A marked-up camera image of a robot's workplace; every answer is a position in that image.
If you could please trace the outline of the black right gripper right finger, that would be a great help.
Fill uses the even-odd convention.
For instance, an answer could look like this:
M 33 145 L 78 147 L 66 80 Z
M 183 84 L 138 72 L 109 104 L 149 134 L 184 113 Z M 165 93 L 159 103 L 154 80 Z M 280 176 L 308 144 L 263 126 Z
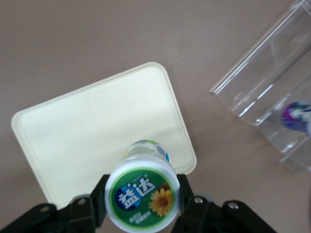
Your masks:
M 184 174 L 178 174 L 180 183 L 180 216 L 173 233 L 274 233 L 249 206 L 238 200 L 229 200 L 217 206 L 209 196 L 194 194 Z

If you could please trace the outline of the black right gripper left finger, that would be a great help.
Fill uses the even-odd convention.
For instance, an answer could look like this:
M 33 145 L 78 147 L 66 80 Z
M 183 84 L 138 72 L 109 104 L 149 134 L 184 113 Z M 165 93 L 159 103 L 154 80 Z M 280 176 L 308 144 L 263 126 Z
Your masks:
M 94 233 L 105 215 L 104 190 L 108 174 L 101 177 L 91 194 L 75 197 L 57 209 L 51 203 L 39 204 L 1 229 L 2 233 Z

